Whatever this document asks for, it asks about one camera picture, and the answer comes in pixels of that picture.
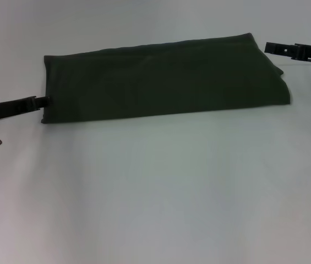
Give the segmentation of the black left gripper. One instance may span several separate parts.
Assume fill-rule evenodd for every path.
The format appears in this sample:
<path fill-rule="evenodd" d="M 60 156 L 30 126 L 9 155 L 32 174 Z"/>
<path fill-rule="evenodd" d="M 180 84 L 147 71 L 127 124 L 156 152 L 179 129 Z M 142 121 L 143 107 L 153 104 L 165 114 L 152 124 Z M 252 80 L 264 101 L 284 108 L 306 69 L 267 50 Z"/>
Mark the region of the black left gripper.
<path fill-rule="evenodd" d="M 1 102 L 0 119 L 34 112 L 39 109 L 49 107 L 51 104 L 52 99 L 48 96 L 44 97 L 32 96 L 13 101 Z"/>

